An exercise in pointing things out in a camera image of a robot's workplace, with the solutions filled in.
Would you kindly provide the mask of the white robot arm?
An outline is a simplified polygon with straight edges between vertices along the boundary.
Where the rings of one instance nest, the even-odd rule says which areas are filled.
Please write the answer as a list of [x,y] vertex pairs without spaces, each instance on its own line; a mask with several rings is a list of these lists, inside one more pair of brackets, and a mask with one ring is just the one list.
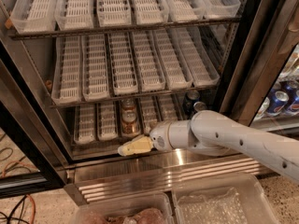
[[139,135],[118,148],[122,156],[187,149],[206,156],[242,153],[272,171],[299,183],[299,141],[256,130],[223,116],[203,110],[188,120],[157,123],[149,135]]

